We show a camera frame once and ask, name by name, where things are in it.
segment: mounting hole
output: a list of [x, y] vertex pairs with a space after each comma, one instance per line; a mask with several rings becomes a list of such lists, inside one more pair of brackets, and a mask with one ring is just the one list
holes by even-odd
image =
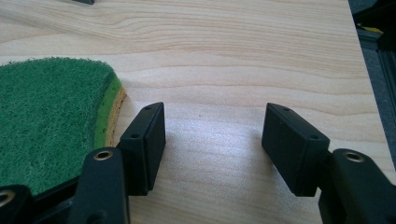
[[354, 162], [363, 162], [364, 161], [364, 158], [355, 152], [345, 152], [344, 156], [347, 159], [349, 159], [350, 161], [354, 161]]
[[97, 211], [87, 218], [87, 224], [101, 224], [105, 223], [106, 212], [105, 211]]
[[0, 191], [0, 207], [8, 204], [15, 198], [15, 192], [9, 189]]
[[105, 161], [112, 156], [113, 156], [113, 152], [106, 150], [96, 153], [96, 155], [94, 155], [93, 158], [96, 159], [97, 161]]

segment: wooden table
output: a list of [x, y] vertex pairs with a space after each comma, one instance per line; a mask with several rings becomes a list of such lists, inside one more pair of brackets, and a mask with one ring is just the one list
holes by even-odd
[[133, 223], [320, 223], [261, 147], [265, 105], [294, 109], [330, 150], [396, 175], [347, 1], [0, 0], [0, 63], [67, 56], [109, 63], [126, 88], [115, 138], [165, 103], [167, 145]]

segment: green sponge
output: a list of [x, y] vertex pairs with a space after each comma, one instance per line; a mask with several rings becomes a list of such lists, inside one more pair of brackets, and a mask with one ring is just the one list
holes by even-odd
[[111, 146], [125, 96], [106, 63], [47, 58], [0, 66], [0, 186], [33, 194], [80, 173], [93, 149]]

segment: screw hole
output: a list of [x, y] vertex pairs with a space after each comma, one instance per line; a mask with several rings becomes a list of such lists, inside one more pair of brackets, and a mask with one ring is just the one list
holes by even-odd
[[11, 202], [15, 197], [15, 192], [9, 189], [0, 191], [0, 207]]
[[354, 161], [354, 162], [363, 162], [364, 161], [364, 158], [361, 155], [354, 153], [354, 152], [345, 152], [344, 156], [347, 159], [349, 159], [350, 161]]
[[113, 156], [112, 151], [101, 151], [96, 153], [96, 155], [94, 155], [93, 158], [96, 159], [97, 161], [105, 161], [112, 156]]

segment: wood grain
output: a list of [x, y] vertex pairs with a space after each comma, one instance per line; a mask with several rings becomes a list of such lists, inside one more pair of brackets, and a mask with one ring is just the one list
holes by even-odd
[[167, 145], [133, 223], [320, 223], [261, 147], [265, 105], [289, 106], [371, 156], [396, 183], [347, 1], [0, 0], [0, 63], [68, 56], [109, 63], [128, 97], [118, 141], [165, 103]]

